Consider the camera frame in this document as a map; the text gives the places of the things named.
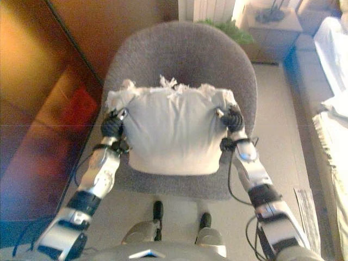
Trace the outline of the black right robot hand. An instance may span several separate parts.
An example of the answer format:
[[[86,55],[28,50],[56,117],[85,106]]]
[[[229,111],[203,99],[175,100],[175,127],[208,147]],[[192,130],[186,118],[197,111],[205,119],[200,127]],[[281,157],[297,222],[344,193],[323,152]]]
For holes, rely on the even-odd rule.
[[[229,105],[226,109],[216,108],[215,114],[218,125],[230,133],[241,131],[245,127],[239,107]]]

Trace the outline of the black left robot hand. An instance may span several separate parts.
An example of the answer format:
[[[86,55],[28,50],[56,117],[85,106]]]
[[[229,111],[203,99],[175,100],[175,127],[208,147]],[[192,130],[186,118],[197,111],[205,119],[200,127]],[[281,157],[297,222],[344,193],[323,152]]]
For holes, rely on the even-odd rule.
[[[101,124],[101,133],[103,137],[113,137],[119,139],[123,133],[123,121],[128,115],[127,108],[110,111]]]

